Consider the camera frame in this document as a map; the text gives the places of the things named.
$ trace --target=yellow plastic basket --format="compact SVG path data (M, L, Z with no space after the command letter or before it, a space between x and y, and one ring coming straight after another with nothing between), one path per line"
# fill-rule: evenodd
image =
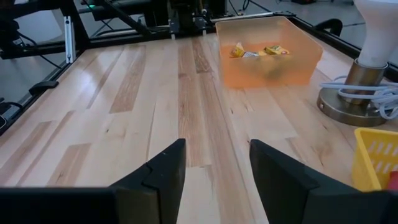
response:
M398 133L358 128L355 136L354 187L364 192L384 189L390 172L398 170Z

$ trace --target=wooden tabletop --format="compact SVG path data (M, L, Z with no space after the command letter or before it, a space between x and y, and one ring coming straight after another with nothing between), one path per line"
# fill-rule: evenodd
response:
M0 138L0 185L107 186L186 138L178 222L267 223L252 138L351 183L354 127L315 102L352 59L321 44L308 86L250 90L223 87L214 34L88 50Z

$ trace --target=red object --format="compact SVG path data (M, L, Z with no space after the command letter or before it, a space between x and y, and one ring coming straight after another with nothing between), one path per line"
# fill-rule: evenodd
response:
M398 171L390 173L390 181L387 184L387 190L398 190Z

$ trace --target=lamp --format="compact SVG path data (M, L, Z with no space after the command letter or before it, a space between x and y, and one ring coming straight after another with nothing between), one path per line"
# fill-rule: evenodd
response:
M377 126L386 122L388 113L396 113L395 105L385 107L386 96L394 94L380 85L388 60L398 44L398 0L355 0L366 23L366 38L362 51L354 60L344 83L323 84L317 105L327 116L355 126ZM383 107L376 102L382 100Z

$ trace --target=lamp base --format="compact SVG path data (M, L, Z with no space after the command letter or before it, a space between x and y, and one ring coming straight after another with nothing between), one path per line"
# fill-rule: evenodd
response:
M321 89L317 105L331 119L353 126L373 127L387 121L380 116L374 107L345 102L338 95L338 90L334 89Z

